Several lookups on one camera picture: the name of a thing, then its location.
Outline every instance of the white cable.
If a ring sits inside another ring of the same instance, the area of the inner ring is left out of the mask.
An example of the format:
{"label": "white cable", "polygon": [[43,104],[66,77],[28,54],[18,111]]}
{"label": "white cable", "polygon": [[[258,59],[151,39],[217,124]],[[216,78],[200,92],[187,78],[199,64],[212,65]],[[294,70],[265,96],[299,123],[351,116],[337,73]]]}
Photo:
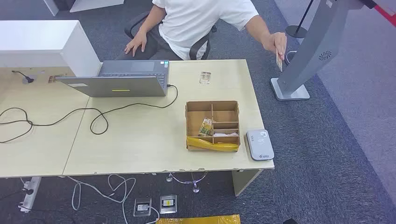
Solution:
{"label": "white cable", "polygon": [[[117,187],[115,187],[115,188],[113,188],[112,185],[110,184],[110,177],[113,176],[113,175],[114,175],[114,176],[117,176],[117,177],[119,177],[119,178],[121,178],[121,179],[123,180],[123,181],[122,181],[119,185],[117,185]],[[91,187],[92,189],[94,189],[96,192],[98,192],[98,193],[99,193],[100,195],[102,195],[104,198],[110,199],[110,200],[112,200],[113,202],[121,203],[121,204],[122,204],[122,214],[124,215],[125,223],[128,224],[127,217],[125,216],[124,203],[125,203],[126,199],[128,198],[128,196],[131,194],[132,190],[134,189],[134,186],[135,186],[135,184],[136,184],[136,179],[135,179],[135,178],[131,177],[131,178],[125,179],[124,177],[122,177],[122,176],[120,176],[120,175],[117,175],[117,174],[111,174],[111,175],[109,175],[108,178],[107,178],[107,182],[108,182],[108,184],[109,184],[110,189],[113,191],[113,193],[112,193],[111,195],[109,195],[109,196],[104,195],[102,192],[100,192],[100,191],[99,191],[95,186],[93,186],[93,185],[90,185],[90,184],[88,184],[88,183],[81,182],[81,181],[76,180],[76,179],[74,179],[74,178],[72,178],[72,177],[69,177],[69,176],[68,176],[68,178],[71,179],[71,180],[73,180],[74,182],[76,182],[76,185],[74,185],[73,196],[71,197],[71,206],[73,207],[74,210],[77,211],[77,210],[79,209],[79,207],[80,207],[80,202],[81,202],[81,185],[85,185],[85,186],[88,186],[88,187]],[[129,192],[127,193],[127,181],[130,181],[130,180],[134,180],[134,183],[133,183],[131,189],[129,190]],[[122,184],[125,185],[125,193],[124,193],[123,199],[122,199],[121,201],[118,201],[118,200],[115,200],[115,199],[111,198],[111,196],[114,195],[114,191],[117,190]],[[77,186],[79,186],[79,190],[80,190],[80,191],[79,191],[79,196],[78,196],[78,206],[77,206],[77,208],[76,208],[76,207],[74,206],[74,196],[75,196],[75,193],[76,193]]]}
{"label": "white cable", "polygon": [[158,220],[160,220],[160,213],[154,207],[151,207],[151,206],[147,206],[147,207],[152,208],[154,211],[156,211],[156,213],[158,215],[158,218],[155,221],[152,221],[152,222],[149,222],[149,223],[146,223],[146,224],[152,224],[152,223],[158,222]]}

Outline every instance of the light wood desk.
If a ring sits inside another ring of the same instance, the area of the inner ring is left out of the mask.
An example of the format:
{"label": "light wood desk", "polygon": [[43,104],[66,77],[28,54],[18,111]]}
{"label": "light wood desk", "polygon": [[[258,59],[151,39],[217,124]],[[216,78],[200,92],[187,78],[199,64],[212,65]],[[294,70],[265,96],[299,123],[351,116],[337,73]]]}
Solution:
{"label": "light wood desk", "polygon": [[[23,76],[0,68],[0,113],[10,107],[27,111],[36,124],[59,120],[76,108],[86,107],[89,97],[62,83],[48,83],[51,74],[67,68],[24,68],[26,75],[38,74],[33,83],[22,84]],[[65,121],[50,127],[33,127],[19,139],[0,144],[0,177],[61,175],[73,145],[83,112],[76,112]],[[0,122],[25,119],[22,111],[8,111]],[[30,125],[15,123],[0,126],[0,140],[16,137]]]}
{"label": "light wood desk", "polygon": [[[199,83],[202,71],[212,73],[209,85]],[[241,135],[264,128],[246,60],[172,61],[168,83],[179,89],[173,105],[165,109],[138,105],[107,114],[109,129],[103,135],[90,132],[90,123],[98,114],[86,111],[63,175],[233,170],[235,194],[239,195],[263,169],[274,169],[272,160],[251,159],[242,136],[236,153],[186,149],[187,101],[237,100]],[[169,88],[164,98],[90,98],[88,107],[108,111],[135,102],[166,105],[175,94]],[[98,119],[95,130],[103,130],[104,124]]]}

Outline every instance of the yellow plastic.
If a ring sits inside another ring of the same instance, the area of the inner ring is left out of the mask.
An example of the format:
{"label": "yellow plastic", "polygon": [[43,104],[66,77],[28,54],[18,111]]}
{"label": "yellow plastic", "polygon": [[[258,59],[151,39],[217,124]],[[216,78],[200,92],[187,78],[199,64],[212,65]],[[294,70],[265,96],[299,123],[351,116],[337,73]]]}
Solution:
{"label": "yellow plastic", "polygon": [[231,143],[210,143],[208,141],[202,140],[202,139],[197,139],[197,138],[192,138],[192,137],[187,137],[187,145],[188,146],[195,146],[195,147],[200,147],[200,148],[207,148],[211,150],[216,150],[216,151],[238,151],[239,146],[236,144],[231,144]]}
{"label": "yellow plastic", "polygon": [[240,224],[239,215],[203,218],[161,218],[156,224]]}

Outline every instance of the man's arm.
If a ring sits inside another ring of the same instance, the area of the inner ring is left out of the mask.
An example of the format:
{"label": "man's arm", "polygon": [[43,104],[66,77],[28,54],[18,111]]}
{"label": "man's arm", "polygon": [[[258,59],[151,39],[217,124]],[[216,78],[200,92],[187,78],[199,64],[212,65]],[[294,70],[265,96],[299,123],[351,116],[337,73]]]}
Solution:
{"label": "man's arm", "polygon": [[136,49],[141,45],[141,51],[144,52],[147,43],[147,32],[149,32],[155,25],[157,25],[165,17],[166,12],[164,8],[153,5],[144,23],[140,26],[139,31],[125,47],[125,54],[132,49],[132,56],[135,56]]}
{"label": "man's arm", "polygon": [[271,34],[264,20],[259,15],[253,16],[245,27],[250,35],[262,44],[264,49],[270,50],[275,54],[276,50],[278,50],[280,58],[284,60],[287,42],[285,33]]}

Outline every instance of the cardboard organizer tray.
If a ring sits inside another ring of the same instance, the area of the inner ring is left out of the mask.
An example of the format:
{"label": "cardboard organizer tray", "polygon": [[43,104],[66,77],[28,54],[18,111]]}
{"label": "cardboard organizer tray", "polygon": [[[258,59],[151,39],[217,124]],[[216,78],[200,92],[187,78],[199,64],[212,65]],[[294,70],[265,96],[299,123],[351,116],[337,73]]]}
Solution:
{"label": "cardboard organizer tray", "polygon": [[[186,128],[187,137],[206,140],[215,143],[232,143],[240,145],[239,109],[237,101],[189,101],[186,104]],[[199,129],[204,118],[212,119],[211,136],[198,136]],[[213,137],[215,133],[231,134],[238,136]],[[194,146],[188,146],[189,150],[197,150]]]}

